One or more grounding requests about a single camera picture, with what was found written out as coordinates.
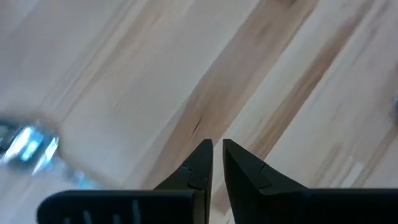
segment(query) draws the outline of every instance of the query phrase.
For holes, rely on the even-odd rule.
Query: silver metal part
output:
[[[59,136],[39,125],[7,126],[3,123],[0,129],[0,164],[10,164],[35,174],[49,164],[58,149]]]
[[[47,169],[81,189],[103,189],[56,155],[59,140],[54,130],[39,123],[0,119],[0,165],[30,172],[31,175]]]

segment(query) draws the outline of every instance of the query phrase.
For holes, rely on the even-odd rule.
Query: wood grain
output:
[[[233,223],[221,141],[309,187],[398,187],[393,0],[0,2],[0,112],[39,116],[62,157],[151,189],[215,144],[211,223]],[[1,223],[74,188],[0,170]]]

